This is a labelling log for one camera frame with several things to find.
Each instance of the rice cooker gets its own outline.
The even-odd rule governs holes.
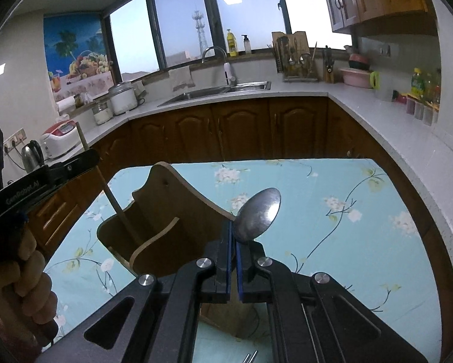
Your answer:
[[[47,129],[40,138],[45,158],[58,158],[80,143],[75,121],[60,121]]]
[[[109,99],[114,115],[121,115],[137,107],[137,99],[131,82],[122,82],[109,89]]]

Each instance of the yellow dish soap bottle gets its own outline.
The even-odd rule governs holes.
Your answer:
[[[238,49],[237,49],[237,40],[235,36],[230,32],[230,29],[226,29],[228,33],[226,34],[226,42],[228,43],[228,50],[230,52],[230,57],[238,56]]]

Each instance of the white flower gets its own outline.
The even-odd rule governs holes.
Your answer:
[[[215,177],[220,183],[236,183],[240,180],[240,171],[221,167],[215,172]]]
[[[240,194],[236,196],[233,199],[230,199],[231,202],[231,209],[232,210],[240,210],[240,208],[245,204],[245,202],[248,200],[248,197],[246,194]]]
[[[355,223],[356,221],[359,221],[361,220],[361,216],[363,214],[361,214],[360,211],[358,210],[351,210],[349,213],[348,213],[348,218],[351,222]]]
[[[341,202],[338,198],[330,196],[329,198],[324,198],[327,207],[333,211],[342,211],[343,208],[346,208],[346,202]]]
[[[57,315],[55,318],[53,318],[58,325],[59,328],[61,328],[63,325],[67,323],[67,320],[65,319],[64,315]]]
[[[401,229],[407,235],[413,235],[418,232],[412,216],[407,211],[402,211],[398,216],[390,217],[390,220],[395,228]]]
[[[102,262],[101,264],[101,270],[102,271],[109,271],[112,269],[112,266],[114,265],[114,260],[112,258],[108,258],[105,261]]]

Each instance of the pink sleeve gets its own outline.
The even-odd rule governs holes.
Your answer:
[[[33,363],[41,352],[39,346],[33,347],[14,337],[7,336],[1,322],[0,337],[19,363]]]

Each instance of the green handle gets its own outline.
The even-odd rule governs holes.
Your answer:
[[[369,84],[371,84],[371,87],[376,90],[380,89],[380,72],[371,72],[371,74],[369,75]]]

